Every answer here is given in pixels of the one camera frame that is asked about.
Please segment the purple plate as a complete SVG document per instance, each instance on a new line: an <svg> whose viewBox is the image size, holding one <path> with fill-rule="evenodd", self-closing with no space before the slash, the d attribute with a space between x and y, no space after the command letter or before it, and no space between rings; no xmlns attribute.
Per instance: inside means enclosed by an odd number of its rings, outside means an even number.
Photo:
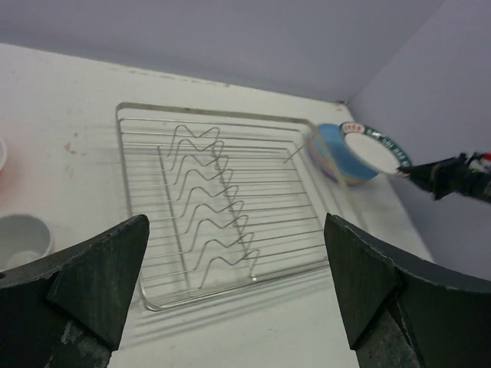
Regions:
<svg viewBox="0 0 491 368"><path fill-rule="evenodd" d="M311 140L308 144L308 154L312 162L318 167L324 176L328 177L334 182L338 182L338 179L334 174L334 170L331 167L331 163L321 154L317 148L315 140Z"/></svg>

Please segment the yellow plate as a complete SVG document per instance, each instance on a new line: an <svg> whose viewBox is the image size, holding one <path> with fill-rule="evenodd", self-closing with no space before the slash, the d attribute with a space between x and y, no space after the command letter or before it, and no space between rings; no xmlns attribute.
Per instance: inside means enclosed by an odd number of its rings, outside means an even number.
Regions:
<svg viewBox="0 0 491 368"><path fill-rule="evenodd" d="M349 186L359 186L374 179L378 173L363 165L354 167L341 167L341 178Z"/></svg>

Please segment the light blue plate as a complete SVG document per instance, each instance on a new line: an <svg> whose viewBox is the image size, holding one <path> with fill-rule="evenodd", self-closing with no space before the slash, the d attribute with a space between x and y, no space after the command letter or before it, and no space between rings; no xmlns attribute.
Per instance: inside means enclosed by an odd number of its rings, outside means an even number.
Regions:
<svg viewBox="0 0 491 368"><path fill-rule="evenodd" d="M359 161L347 148L344 143L339 125L333 123L321 123L317 126L318 132L325 141L326 147L330 150L334 160L340 169L341 167L354 167L354 166L366 166Z"/></svg>

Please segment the dark teal plate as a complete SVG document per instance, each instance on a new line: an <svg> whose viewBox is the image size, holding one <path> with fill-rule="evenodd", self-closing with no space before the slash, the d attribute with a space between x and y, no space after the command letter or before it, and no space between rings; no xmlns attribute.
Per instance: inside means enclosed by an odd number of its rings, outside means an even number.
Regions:
<svg viewBox="0 0 491 368"><path fill-rule="evenodd" d="M339 130L352 154L380 174L405 176L401 169L413 165L409 154L395 140L371 126L345 122Z"/></svg>

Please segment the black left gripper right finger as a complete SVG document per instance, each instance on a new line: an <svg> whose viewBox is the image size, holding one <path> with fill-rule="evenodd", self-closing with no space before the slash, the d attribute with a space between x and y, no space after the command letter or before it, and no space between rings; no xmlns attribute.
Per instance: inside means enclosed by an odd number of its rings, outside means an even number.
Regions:
<svg viewBox="0 0 491 368"><path fill-rule="evenodd" d="M328 214L325 244L361 367L488 367L490 282L412 255Z"/></svg>

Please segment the pink dotted mug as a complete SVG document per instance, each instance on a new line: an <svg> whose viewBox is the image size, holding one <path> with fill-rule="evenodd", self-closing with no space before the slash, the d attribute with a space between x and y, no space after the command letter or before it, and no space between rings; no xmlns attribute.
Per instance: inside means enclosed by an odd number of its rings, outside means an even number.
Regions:
<svg viewBox="0 0 491 368"><path fill-rule="evenodd" d="M29 214L1 217L1 270L16 268L47 256L53 235L41 218Z"/></svg>

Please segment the orange bowl white inside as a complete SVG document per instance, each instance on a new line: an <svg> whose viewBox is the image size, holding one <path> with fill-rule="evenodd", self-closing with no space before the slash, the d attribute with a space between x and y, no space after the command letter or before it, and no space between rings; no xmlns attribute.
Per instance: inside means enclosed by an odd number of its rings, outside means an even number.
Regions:
<svg viewBox="0 0 491 368"><path fill-rule="evenodd" d="M3 173L5 169L5 165L8 159L8 151L5 141L0 137L0 175Z"/></svg>

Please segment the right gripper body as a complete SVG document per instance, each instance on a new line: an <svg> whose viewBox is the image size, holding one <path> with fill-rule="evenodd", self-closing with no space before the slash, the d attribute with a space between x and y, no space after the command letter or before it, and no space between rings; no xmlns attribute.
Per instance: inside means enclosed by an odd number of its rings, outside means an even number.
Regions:
<svg viewBox="0 0 491 368"><path fill-rule="evenodd" d="M490 152L461 153L456 191L466 197L490 203Z"/></svg>

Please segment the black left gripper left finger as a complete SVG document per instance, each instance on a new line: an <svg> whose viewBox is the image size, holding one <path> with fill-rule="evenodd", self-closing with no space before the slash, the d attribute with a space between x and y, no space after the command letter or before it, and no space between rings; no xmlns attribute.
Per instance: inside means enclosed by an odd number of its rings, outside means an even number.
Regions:
<svg viewBox="0 0 491 368"><path fill-rule="evenodd" d="M118 350L150 234L135 215L1 272L3 367L106 367Z"/></svg>

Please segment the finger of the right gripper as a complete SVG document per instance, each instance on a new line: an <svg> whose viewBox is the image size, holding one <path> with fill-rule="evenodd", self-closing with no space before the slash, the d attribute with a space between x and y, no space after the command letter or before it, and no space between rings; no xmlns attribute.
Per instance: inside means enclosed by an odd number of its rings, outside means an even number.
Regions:
<svg viewBox="0 0 491 368"><path fill-rule="evenodd" d="M400 166L398 172L417 188L430 193L437 201L463 187L467 174L467 155L461 153L449 159L417 166Z"/></svg>

